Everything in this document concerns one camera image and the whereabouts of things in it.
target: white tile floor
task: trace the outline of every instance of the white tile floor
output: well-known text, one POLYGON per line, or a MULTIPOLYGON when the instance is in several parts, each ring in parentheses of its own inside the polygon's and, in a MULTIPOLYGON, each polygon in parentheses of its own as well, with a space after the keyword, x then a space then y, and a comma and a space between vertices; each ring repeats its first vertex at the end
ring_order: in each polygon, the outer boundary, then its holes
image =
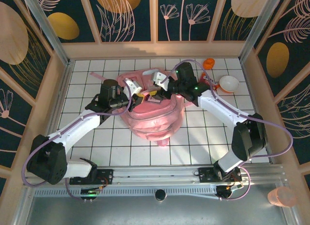
MULTIPOLYGON (((91 76, 115 79, 125 71, 162 67, 171 70, 183 59, 130 59, 130 60, 85 60, 76 61, 66 95, 59 129, 78 116, 100 92, 101 81, 91 76)), ((191 63, 195 75, 202 71, 191 63)), ((232 75, 240 81, 234 94, 220 89, 217 93, 227 102, 249 114, 254 108, 243 71, 238 59, 215 59, 209 71, 215 81, 224 75, 232 75)), ((232 131, 208 111, 192 105, 186 107, 181 128, 170 138, 166 147, 158 147, 155 142, 141 139, 128 129, 120 117, 110 117, 105 123, 81 138, 67 154, 68 158, 87 158, 99 166, 145 166, 145 165, 184 165, 211 164, 225 155, 231 148, 232 131)), ((252 162, 269 162, 268 158, 253 159, 252 162)))

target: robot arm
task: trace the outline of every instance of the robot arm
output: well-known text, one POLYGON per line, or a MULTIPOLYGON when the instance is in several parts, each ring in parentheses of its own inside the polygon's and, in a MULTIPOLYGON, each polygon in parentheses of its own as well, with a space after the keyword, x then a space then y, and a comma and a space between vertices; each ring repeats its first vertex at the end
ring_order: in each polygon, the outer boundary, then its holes
POLYGON ((214 164, 214 174, 219 180, 229 177, 235 168, 244 161, 249 160, 266 145, 265 128, 262 123, 249 121, 240 115, 252 116, 262 119, 259 114, 248 115, 235 108, 231 104, 214 97, 210 86, 197 82, 190 63, 182 63, 176 68, 178 80, 166 76, 160 72, 153 74, 154 84, 161 87, 157 92, 156 99, 170 99, 172 94, 180 94, 187 101, 212 113, 233 131, 232 149, 214 164))
POLYGON ((57 135, 58 138, 40 149, 28 162, 27 170, 50 184, 57 184, 67 177, 87 178, 92 182, 97 177, 97 165, 89 160, 66 160, 66 154, 72 146, 92 129, 101 125, 109 115, 95 113, 112 113, 113 110, 128 106, 132 97, 129 110, 142 103, 138 93, 142 89, 137 83, 126 79, 130 88, 121 88, 115 80, 105 80, 101 84, 100 93, 97 94, 85 110, 70 124, 61 130, 48 135, 38 135, 34 138, 31 152, 57 135))

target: white bowl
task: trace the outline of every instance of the white bowl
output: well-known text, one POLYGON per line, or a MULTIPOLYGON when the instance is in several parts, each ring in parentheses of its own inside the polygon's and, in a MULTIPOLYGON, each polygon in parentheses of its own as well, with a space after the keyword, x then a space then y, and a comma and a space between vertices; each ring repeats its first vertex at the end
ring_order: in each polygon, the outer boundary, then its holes
POLYGON ((219 80, 219 85, 224 92, 234 93, 239 87, 239 81, 233 76, 223 76, 219 80))

